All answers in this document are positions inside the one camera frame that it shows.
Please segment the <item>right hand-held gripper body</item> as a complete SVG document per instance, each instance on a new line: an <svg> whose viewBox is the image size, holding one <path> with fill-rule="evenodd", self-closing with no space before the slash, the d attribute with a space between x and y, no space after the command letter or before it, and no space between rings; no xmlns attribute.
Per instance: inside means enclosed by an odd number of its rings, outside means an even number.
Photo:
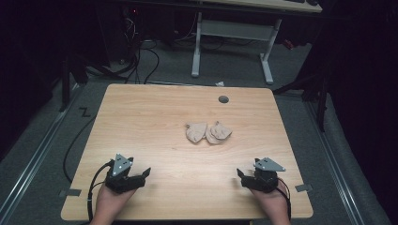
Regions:
<svg viewBox="0 0 398 225"><path fill-rule="evenodd" d="M278 186L277 172L285 172L285 167L269 157L254 160L254 180L252 189L270 193Z"/></svg>

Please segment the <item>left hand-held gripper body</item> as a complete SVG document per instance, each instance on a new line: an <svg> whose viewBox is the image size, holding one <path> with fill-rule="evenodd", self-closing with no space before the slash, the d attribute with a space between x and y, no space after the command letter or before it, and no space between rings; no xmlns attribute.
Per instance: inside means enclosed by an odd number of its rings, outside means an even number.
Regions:
<svg viewBox="0 0 398 225"><path fill-rule="evenodd" d="M115 193L124 193L133 190L134 180L142 179L140 175L129 176L133 158L125 158L121 154L116 154L111 169L107 172L105 186Z"/></svg>

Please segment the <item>metal floor rail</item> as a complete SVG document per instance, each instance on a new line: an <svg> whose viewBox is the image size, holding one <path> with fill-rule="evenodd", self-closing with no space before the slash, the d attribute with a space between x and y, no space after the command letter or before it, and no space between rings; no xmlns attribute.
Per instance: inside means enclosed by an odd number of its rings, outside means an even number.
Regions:
<svg viewBox="0 0 398 225"><path fill-rule="evenodd" d="M329 173L334 181L335 187L339 193L340 199L344 205L344 209L348 214L348 217L352 225L365 225L363 217L354 199L351 188L346 182L343 172L339 166L338 160L334 156L333 149L329 143L328 137L325 131L322 131L317 124L316 112L312 103L304 104L308 114L310 115L311 121L316 130L317 136L322 143L323 152L326 157L326 162L329 167Z"/></svg>
<svg viewBox="0 0 398 225"><path fill-rule="evenodd" d="M71 104L83 90L83 85L74 84L69 103L63 105L58 99L62 90L55 88L57 98L53 97L34 115L21 137L0 162L0 225L8 224L49 152Z"/></svg>

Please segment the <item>black metal stand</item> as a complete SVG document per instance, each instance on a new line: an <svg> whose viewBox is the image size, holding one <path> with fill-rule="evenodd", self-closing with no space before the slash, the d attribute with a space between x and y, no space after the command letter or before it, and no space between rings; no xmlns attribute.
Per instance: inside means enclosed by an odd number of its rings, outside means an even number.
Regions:
<svg viewBox="0 0 398 225"><path fill-rule="evenodd" d="M324 132L324 117L327 109L327 92L330 73L321 69L312 75L295 79L293 82L272 91L274 95L280 95L289 90L302 89L301 98L303 101L317 101L315 120L318 128Z"/></svg>
<svg viewBox="0 0 398 225"><path fill-rule="evenodd" d="M60 108L61 112L64 112L68 105L71 103L71 89L70 89L70 77L74 78L77 84L86 85L88 82L88 75L86 73L86 68L91 67L98 71L101 75L113 79L123 80L121 76L122 73L128 71L127 68L123 68L119 71L111 71L110 69L97 64L86 57L79 54L70 54L62 62L62 106Z"/></svg>

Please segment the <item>white-framed desk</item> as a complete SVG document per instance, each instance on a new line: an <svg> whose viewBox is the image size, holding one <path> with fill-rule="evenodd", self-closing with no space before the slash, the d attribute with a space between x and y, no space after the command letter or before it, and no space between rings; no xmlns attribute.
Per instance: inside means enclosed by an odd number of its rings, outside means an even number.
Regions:
<svg viewBox="0 0 398 225"><path fill-rule="evenodd" d="M231 6L238 8L269 9L271 12L298 12L321 13L323 8L312 0L197 0L200 7L205 5ZM198 77L201 62L201 38L202 36L219 38L240 38L248 40L265 41L268 45L265 51L259 54L267 84L273 84L273 77L269 67L270 56L275 39L279 33L281 16L271 20L271 24L259 22L228 22L226 19L204 19L202 13L196 14L195 49L192 59L191 75Z"/></svg>

